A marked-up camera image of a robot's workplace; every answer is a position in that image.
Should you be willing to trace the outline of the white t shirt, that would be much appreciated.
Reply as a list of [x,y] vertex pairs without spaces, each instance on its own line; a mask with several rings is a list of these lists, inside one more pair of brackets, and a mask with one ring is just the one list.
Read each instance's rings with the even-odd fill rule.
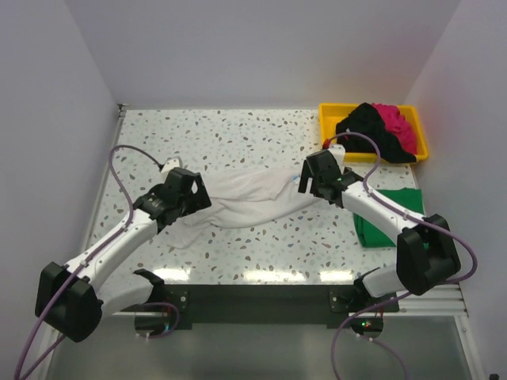
[[163,234],[169,246],[190,246],[209,226],[222,229],[254,227],[288,216],[318,202],[298,192],[295,168],[231,169],[204,176],[212,205],[178,219]]

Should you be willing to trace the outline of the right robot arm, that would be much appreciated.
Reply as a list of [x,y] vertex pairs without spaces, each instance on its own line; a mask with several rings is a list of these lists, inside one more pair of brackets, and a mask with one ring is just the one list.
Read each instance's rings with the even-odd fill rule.
[[384,233],[396,248],[395,264],[360,275],[341,296],[348,311],[369,311],[400,291],[423,295],[461,269],[447,221],[402,208],[371,188],[329,150],[307,156],[299,192],[351,211]]

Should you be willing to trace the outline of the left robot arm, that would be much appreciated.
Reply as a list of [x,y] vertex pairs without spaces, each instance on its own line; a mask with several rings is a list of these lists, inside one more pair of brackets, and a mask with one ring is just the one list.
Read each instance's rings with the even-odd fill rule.
[[212,205],[202,176],[171,169],[162,184],[140,196],[126,218],[100,241],[65,265],[48,264],[40,273],[35,315],[78,343],[99,325],[105,307],[98,291],[141,245],[179,218]]

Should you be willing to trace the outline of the black t shirt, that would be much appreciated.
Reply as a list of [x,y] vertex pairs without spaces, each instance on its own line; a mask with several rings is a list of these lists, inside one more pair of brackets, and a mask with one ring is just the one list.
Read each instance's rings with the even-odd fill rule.
[[416,162],[415,155],[404,151],[398,139],[389,133],[385,123],[372,104],[362,103],[353,109],[347,117],[336,125],[336,134],[348,132],[337,138],[337,143],[344,146],[347,152],[375,153],[374,147],[367,140],[351,132],[369,137],[379,148],[380,157],[393,164]]

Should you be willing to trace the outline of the folded green t shirt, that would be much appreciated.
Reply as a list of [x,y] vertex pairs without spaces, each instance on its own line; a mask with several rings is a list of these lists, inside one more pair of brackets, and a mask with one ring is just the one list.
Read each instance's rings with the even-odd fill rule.
[[[399,190],[380,189],[379,193],[390,200],[398,203],[400,206],[423,214],[423,197],[421,189],[401,188]],[[380,229],[371,224],[367,219],[354,214],[353,223],[356,235],[360,244],[366,249],[380,249],[395,247],[396,244]]]

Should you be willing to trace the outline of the pink t shirt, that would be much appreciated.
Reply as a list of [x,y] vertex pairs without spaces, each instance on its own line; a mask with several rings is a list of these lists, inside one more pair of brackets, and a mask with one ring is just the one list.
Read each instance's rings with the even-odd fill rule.
[[417,153],[417,137],[398,107],[379,103],[373,103],[372,106],[385,123],[386,130],[398,139],[404,151],[415,155]]

